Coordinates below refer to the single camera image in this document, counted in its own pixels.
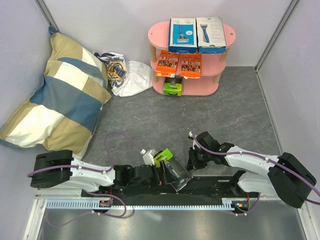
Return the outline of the blue razor box clear front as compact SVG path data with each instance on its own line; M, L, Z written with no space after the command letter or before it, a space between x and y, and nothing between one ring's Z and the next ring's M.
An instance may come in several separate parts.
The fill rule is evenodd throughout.
M168 51L195 54L198 50L195 18L171 18L168 29Z

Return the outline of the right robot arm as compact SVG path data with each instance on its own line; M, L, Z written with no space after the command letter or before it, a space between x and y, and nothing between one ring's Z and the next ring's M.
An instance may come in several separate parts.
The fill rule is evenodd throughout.
M277 196L287 205L299 209L310 200L311 192L317 195L316 178L291 153L268 155L244 150L232 143L219 143L207 131L198 135L189 132L192 140L189 149L188 170L204 169L208 162L230 168L238 168L229 191L235 197L244 193L259 193Z

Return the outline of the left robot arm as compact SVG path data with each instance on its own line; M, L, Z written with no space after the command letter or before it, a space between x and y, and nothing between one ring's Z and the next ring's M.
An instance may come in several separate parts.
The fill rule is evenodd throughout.
M143 164L99 166L72 157L71 150L40 154L36 157L34 170L28 173L30 186L37 189L77 188L106 196L110 187L162 186L169 182L168 171L162 163L156 166L156 151L140 150Z

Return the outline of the black green razor box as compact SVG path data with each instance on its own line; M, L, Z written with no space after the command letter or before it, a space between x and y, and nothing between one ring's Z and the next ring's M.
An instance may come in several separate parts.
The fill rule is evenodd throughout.
M193 176L188 170L174 157L173 153L166 148L159 151L154 156L154 163L157 168L160 167L160 161L163 160L170 184L176 192L182 190L192 179Z

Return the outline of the orange razor box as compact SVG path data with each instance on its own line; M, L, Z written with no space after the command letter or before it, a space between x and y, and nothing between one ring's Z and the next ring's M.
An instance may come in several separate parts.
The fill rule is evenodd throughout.
M183 53L180 75L185 79L200 78L202 75L202 55L200 53Z
M174 78L179 57L180 54L177 52L161 50L155 71L156 76Z

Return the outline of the white blue razor box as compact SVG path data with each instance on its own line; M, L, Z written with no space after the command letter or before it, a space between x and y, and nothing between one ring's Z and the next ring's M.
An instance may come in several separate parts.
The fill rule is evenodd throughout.
M197 17L197 46L201 54L222 54L227 51L221 17Z

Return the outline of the green black razor pack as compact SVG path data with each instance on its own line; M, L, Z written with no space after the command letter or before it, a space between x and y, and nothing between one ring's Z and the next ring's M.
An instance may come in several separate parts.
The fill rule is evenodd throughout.
M166 77L164 79L163 94L166 96L181 96L182 95L182 77Z

